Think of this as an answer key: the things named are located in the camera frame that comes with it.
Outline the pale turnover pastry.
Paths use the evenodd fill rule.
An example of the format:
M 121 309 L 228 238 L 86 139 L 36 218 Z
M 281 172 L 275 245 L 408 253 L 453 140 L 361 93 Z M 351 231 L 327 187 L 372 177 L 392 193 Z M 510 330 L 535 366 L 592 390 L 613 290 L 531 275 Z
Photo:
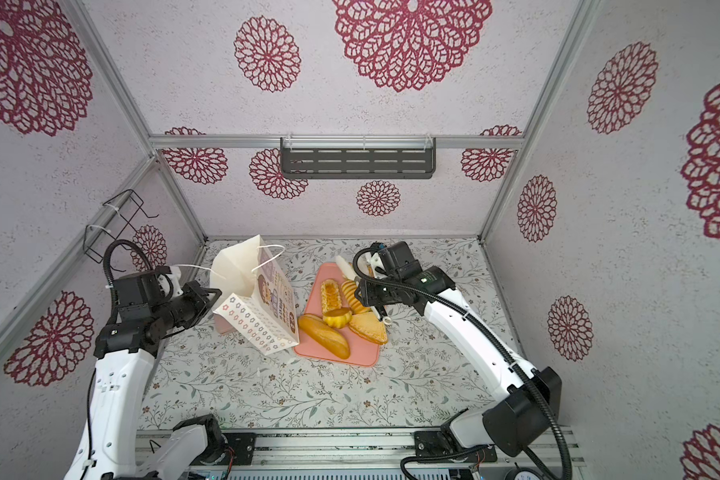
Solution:
M 354 314 L 348 326 L 352 332 L 369 342 L 378 345 L 388 342 L 386 325 L 373 312 Z

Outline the white printed paper bag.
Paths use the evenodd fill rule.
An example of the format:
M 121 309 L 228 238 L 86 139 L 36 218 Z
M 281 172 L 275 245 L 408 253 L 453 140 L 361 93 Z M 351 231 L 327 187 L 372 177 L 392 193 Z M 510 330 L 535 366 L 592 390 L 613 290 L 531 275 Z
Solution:
M 203 320 L 223 316 L 265 356 L 298 345 L 294 289 L 277 263 L 284 252 L 260 235 L 221 249 L 204 270 L 222 296 Z

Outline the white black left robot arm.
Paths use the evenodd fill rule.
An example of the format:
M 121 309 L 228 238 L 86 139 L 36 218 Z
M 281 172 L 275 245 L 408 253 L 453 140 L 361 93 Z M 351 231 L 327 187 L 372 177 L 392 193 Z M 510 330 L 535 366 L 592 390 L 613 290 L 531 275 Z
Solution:
M 195 326 L 222 294 L 180 278 L 179 268 L 159 267 L 112 281 L 116 320 L 95 342 L 86 424 L 67 478 L 178 479 L 193 463 L 225 458 L 227 440 L 207 414 L 179 422 L 144 464 L 136 462 L 137 421 L 161 343 Z

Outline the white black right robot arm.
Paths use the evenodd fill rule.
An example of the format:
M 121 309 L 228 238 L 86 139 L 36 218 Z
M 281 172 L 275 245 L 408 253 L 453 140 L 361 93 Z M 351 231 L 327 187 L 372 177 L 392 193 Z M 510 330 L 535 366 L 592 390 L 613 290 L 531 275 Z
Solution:
M 440 268 L 423 268 L 404 241 L 376 242 L 358 251 L 351 267 L 356 298 L 365 306 L 405 305 L 437 327 L 468 360 L 493 402 L 466 410 L 445 429 L 462 448 L 489 444 L 516 457 L 545 432 L 559 442 L 562 380 L 539 369 L 499 338 Z

